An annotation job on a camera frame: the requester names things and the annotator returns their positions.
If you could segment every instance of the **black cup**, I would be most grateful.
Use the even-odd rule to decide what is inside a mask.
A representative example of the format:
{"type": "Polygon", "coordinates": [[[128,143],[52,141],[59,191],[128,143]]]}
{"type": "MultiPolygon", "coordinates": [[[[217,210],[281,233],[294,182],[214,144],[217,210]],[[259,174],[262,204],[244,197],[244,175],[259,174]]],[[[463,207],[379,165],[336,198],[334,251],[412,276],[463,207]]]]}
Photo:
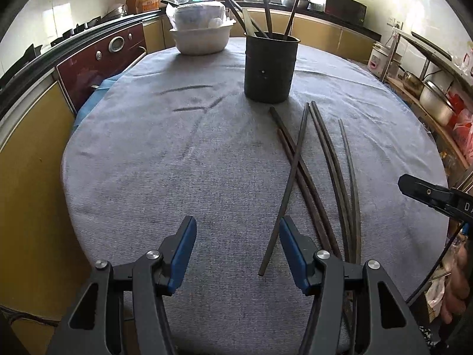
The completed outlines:
{"type": "Polygon", "coordinates": [[[280,33],[272,39],[246,37],[244,94],[260,103],[282,103],[289,96],[300,40],[288,36],[285,41],[280,33]]]}

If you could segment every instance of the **microwave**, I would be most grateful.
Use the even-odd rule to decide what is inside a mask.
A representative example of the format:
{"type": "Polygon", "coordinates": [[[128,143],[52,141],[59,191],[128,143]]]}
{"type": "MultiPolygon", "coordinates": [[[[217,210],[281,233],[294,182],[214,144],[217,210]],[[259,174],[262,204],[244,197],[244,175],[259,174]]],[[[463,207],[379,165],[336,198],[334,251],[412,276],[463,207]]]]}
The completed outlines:
{"type": "Polygon", "coordinates": [[[325,12],[350,24],[363,26],[366,5],[355,0],[311,0],[312,9],[325,12]]]}

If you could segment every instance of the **pot lid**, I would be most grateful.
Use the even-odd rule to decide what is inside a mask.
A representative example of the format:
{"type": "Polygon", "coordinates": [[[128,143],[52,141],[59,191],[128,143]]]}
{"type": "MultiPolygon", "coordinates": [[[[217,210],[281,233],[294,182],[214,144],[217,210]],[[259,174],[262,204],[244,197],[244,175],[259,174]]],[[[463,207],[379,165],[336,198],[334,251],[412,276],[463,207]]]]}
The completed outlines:
{"type": "Polygon", "coordinates": [[[448,100],[447,96],[445,96],[445,94],[442,92],[442,90],[436,86],[433,82],[431,82],[430,80],[427,80],[427,81],[424,81],[424,85],[434,94],[436,94],[436,96],[438,96],[440,99],[442,99],[442,101],[453,111],[454,108],[453,108],[453,105],[450,103],[450,101],[448,100]]]}

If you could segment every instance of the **round table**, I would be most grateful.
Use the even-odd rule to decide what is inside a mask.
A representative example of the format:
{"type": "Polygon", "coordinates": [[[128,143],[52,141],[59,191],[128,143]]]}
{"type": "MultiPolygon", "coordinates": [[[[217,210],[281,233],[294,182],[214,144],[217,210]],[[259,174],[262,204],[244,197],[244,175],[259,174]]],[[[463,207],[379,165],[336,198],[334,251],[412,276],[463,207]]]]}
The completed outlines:
{"type": "MultiPolygon", "coordinates": [[[[136,260],[174,234],[185,215],[197,239],[182,287],[165,298],[178,347],[195,354],[294,354],[312,298],[295,286],[280,243],[257,275],[290,165],[269,105],[243,93],[245,40],[188,57],[146,56],[80,124],[64,152],[72,225],[91,262],[136,260]]],[[[448,220],[403,196],[400,175],[446,185],[435,143],[415,115],[369,72],[299,46],[289,99],[276,110],[297,139],[314,100],[347,188],[338,119],[345,124],[359,188],[362,262],[381,262],[404,297],[441,252],[448,220]]],[[[342,247],[332,183],[309,117],[302,157],[342,247]]],[[[319,246],[297,185],[287,214],[319,246]]],[[[343,329],[340,347],[346,348],[343,329]]]]}

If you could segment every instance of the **silver bolt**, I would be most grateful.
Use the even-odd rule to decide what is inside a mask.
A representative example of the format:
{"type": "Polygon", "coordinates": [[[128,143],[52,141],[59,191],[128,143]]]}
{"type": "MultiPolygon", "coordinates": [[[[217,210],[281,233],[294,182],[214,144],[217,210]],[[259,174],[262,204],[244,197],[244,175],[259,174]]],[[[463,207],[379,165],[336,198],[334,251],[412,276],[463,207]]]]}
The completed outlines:
{"type": "Polygon", "coordinates": [[[317,257],[319,259],[325,260],[330,257],[330,253],[328,251],[325,251],[324,249],[321,249],[320,251],[317,251],[317,257]]]}
{"type": "Polygon", "coordinates": [[[98,269],[98,270],[103,270],[105,267],[107,267],[107,264],[108,264],[108,262],[106,260],[98,259],[95,262],[95,268],[98,269]]]}
{"type": "Polygon", "coordinates": [[[157,250],[157,249],[152,249],[151,251],[148,251],[146,253],[146,257],[149,259],[149,260],[154,260],[154,259],[157,259],[158,257],[161,256],[161,253],[157,250]]]}
{"type": "Polygon", "coordinates": [[[381,267],[381,265],[376,260],[370,260],[368,262],[368,267],[370,267],[372,270],[378,270],[381,267]]]}

